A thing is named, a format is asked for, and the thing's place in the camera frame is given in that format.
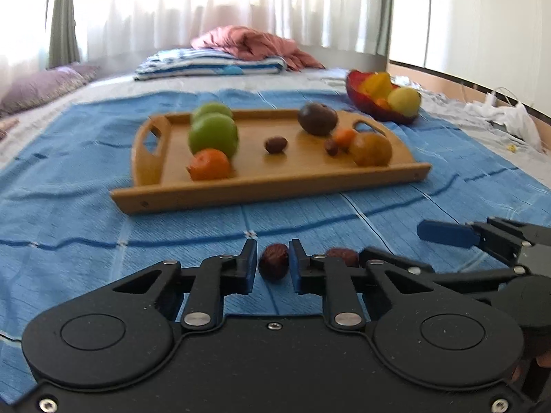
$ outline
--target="blue blanket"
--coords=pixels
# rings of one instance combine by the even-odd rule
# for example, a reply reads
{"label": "blue blanket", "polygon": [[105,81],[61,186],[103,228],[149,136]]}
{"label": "blue blanket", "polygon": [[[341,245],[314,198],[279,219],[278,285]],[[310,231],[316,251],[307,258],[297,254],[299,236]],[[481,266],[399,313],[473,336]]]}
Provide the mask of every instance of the blue blanket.
{"label": "blue blanket", "polygon": [[[424,243],[425,218],[464,223],[487,216],[551,224],[549,189],[425,112],[413,126],[387,123],[433,169],[424,182],[294,200],[128,217],[109,190],[131,186],[130,149],[154,113],[191,111],[219,99],[231,108],[297,108],[316,100],[354,110],[333,91],[164,92],[72,106],[0,174],[0,395],[34,384],[18,340],[41,311],[163,259],[198,265],[238,253],[246,237],[259,251],[299,238],[307,253],[367,245],[430,263],[438,272],[501,264],[479,250]],[[293,293],[290,278],[230,296],[227,313],[307,314],[318,296]]]}

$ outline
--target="white curtain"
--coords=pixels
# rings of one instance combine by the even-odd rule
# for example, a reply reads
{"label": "white curtain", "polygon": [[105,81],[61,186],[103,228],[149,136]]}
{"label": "white curtain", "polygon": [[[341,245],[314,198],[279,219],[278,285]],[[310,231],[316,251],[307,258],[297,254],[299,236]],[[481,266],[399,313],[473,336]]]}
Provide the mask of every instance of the white curtain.
{"label": "white curtain", "polygon": [[18,77],[46,64],[46,0],[0,0],[0,98]]}
{"label": "white curtain", "polygon": [[83,60],[93,61],[187,46],[217,26],[244,24],[299,44],[374,54],[381,1],[74,0],[76,38]]}

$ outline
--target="tangerine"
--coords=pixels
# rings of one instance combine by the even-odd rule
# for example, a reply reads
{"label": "tangerine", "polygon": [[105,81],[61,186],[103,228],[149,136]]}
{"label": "tangerine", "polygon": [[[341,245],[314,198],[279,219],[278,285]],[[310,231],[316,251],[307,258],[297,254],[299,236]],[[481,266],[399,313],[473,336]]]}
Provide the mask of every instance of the tangerine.
{"label": "tangerine", "polygon": [[354,141],[354,138],[356,138],[356,135],[357,131],[354,129],[341,128],[333,134],[333,141],[337,144],[339,149],[347,151],[352,141]]}
{"label": "tangerine", "polygon": [[392,145],[384,135],[359,133],[349,152],[358,166],[386,166],[392,158]]}
{"label": "tangerine", "polygon": [[228,157],[216,149],[203,149],[197,152],[186,169],[194,182],[228,178],[231,174]]}

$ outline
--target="brown fruit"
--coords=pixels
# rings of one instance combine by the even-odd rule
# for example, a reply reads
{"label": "brown fruit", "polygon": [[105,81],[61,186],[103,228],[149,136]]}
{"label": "brown fruit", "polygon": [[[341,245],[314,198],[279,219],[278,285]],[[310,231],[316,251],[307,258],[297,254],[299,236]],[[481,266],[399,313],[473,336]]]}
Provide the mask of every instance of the brown fruit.
{"label": "brown fruit", "polygon": [[285,244],[268,245],[258,261],[258,271],[267,281],[279,281],[289,270],[289,248]]}
{"label": "brown fruit", "polygon": [[323,148],[327,152],[327,155],[331,155],[332,157],[339,153],[339,146],[337,146],[337,143],[332,138],[323,142]]}
{"label": "brown fruit", "polygon": [[386,136],[359,133],[348,150],[358,166],[386,166],[392,158],[392,145]]}
{"label": "brown fruit", "polygon": [[268,153],[281,153],[287,148],[287,139],[283,136],[272,136],[264,142],[264,149]]}
{"label": "brown fruit", "polygon": [[338,123],[337,112],[325,104],[308,103],[299,110],[299,124],[311,135],[326,136]]}
{"label": "brown fruit", "polygon": [[325,254],[331,258],[341,258],[347,267],[360,266],[359,254],[349,248],[330,248]]}

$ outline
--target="fruit bowl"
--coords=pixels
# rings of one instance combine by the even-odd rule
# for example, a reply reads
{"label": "fruit bowl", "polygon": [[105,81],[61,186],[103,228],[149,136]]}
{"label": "fruit bowl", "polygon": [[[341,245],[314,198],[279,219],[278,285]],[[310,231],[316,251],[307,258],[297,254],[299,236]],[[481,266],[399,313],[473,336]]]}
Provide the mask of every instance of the fruit bowl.
{"label": "fruit bowl", "polygon": [[[392,121],[396,124],[411,124],[414,122],[419,117],[419,113],[415,116],[407,117],[393,110],[385,110],[375,104],[375,101],[369,96],[357,90],[364,79],[372,74],[374,73],[362,73],[358,70],[352,70],[346,76],[346,93],[348,93],[348,97],[354,105],[362,112],[371,115],[377,121]],[[392,84],[392,87],[398,88],[399,86]]]}

